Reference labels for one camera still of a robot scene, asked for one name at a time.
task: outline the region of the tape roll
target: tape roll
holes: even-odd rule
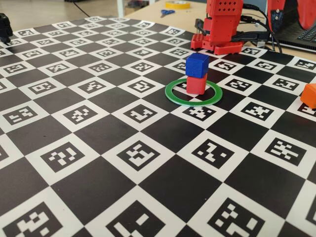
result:
[[[170,9],[188,9],[190,4],[186,1],[167,1],[166,8]]]

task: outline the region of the scissors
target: scissors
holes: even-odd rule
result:
[[[169,15],[171,13],[175,13],[175,11],[174,10],[161,10],[161,13],[162,13],[161,18],[163,18],[166,15]]]

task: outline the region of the black cable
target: black cable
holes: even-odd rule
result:
[[[75,3],[75,0],[73,0],[73,3],[74,3],[74,5],[76,5],[76,7],[78,7],[79,10],[82,11],[87,17],[90,17],[87,13],[85,13],[84,10],[82,10],[82,9]]]

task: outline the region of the wooden table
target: wooden table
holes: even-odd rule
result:
[[[190,9],[184,9],[184,10],[177,10],[176,13],[167,15],[163,18],[161,18],[161,10],[166,9],[165,7],[166,0],[160,0],[154,4],[151,4],[147,7],[144,7],[138,11],[135,11],[126,17],[136,20],[146,20],[146,21],[152,21],[164,25],[174,26],[177,28],[184,29],[186,31],[190,32],[196,32],[196,29],[194,27],[195,19],[200,18],[204,20],[206,16],[206,4],[205,3],[199,3],[199,2],[190,2],[191,8]],[[249,13],[249,10],[244,10],[243,13]],[[238,27],[238,30],[240,31],[252,31],[252,30],[258,30],[253,25],[250,24],[244,24],[240,25]],[[287,47],[282,47],[282,50],[286,54],[315,60],[316,54],[312,52],[306,52],[302,50],[296,50],[291,49]]]

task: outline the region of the green ring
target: green ring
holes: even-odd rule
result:
[[[166,89],[164,91],[166,94],[166,97],[178,105],[184,105],[184,106],[190,106],[190,107],[209,106],[209,105],[213,105],[213,104],[217,103],[218,101],[220,101],[220,99],[222,99],[222,96],[223,96],[222,88],[220,88],[217,84],[215,84],[211,81],[208,81],[208,80],[206,81],[206,83],[215,91],[215,95],[212,98],[205,100],[205,101],[194,102],[194,101],[182,100],[182,99],[176,97],[173,94],[172,89],[176,85],[179,85],[179,84],[184,83],[186,81],[187,81],[187,79],[178,79],[178,80],[175,80],[175,81],[172,81],[171,83],[169,83],[166,86]]]

